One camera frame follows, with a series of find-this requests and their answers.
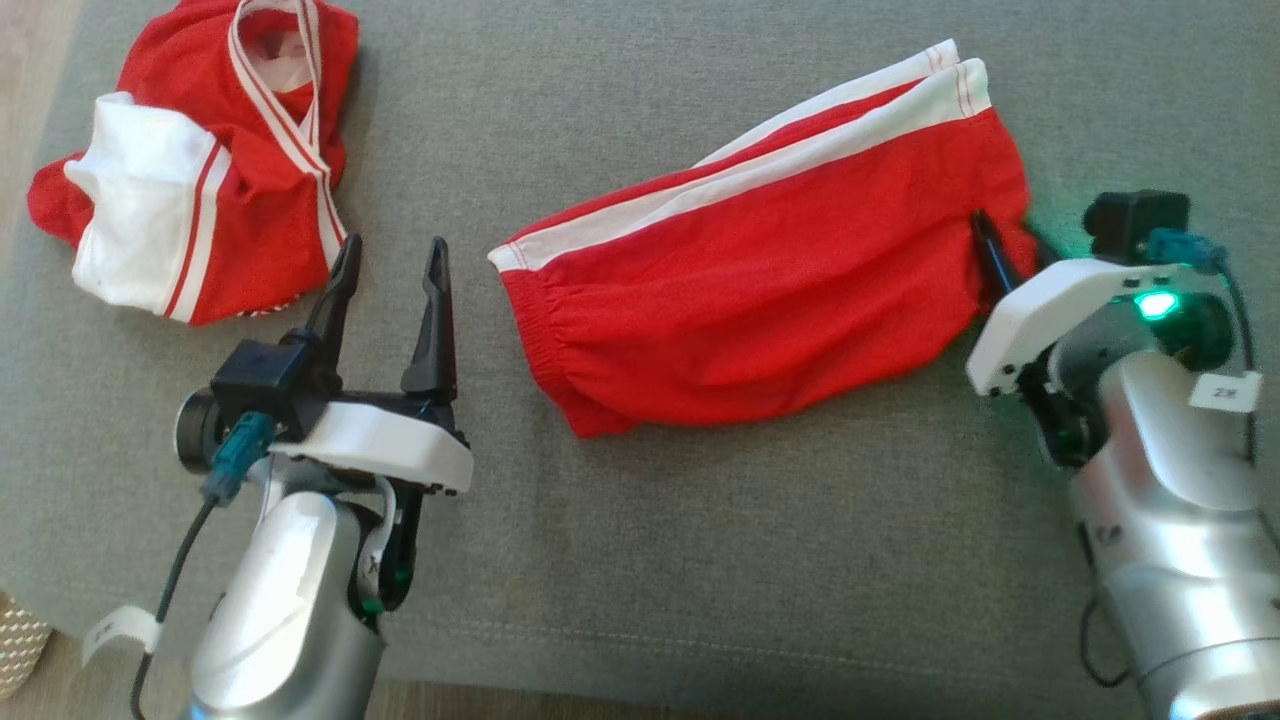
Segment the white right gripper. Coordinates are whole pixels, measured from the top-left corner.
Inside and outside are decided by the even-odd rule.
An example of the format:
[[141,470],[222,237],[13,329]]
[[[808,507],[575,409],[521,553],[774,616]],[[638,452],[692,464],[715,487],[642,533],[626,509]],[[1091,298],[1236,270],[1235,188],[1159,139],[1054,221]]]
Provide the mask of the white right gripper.
[[970,229],[980,297],[1000,300],[966,360],[968,379],[980,396],[1020,398],[1055,466],[1082,468],[1101,450],[1097,384],[1125,356],[1160,352],[1189,372],[1216,368],[1216,299],[1175,286],[1189,268],[1062,260],[1046,233],[1025,228],[1039,273],[1024,282],[984,209]]

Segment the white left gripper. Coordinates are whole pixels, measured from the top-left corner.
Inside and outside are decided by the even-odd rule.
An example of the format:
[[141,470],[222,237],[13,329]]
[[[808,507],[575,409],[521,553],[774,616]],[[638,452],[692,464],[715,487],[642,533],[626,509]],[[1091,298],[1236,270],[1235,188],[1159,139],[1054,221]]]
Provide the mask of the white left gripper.
[[[338,374],[349,301],[358,287],[364,241],[352,233],[338,252],[306,324],[288,345],[306,348],[308,373],[323,393],[339,393]],[[422,278],[426,307],[402,392],[434,404],[457,397],[454,313],[449,247],[429,243]],[[270,447],[270,506],[288,495],[374,495],[380,512],[357,510],[353,603],[361,616],[396,611],[413,583],[419,525],[428,496],[468,492],[474,455],[465,437],[429,410],[416,416],[351,400],[330,402],[310,434]]]

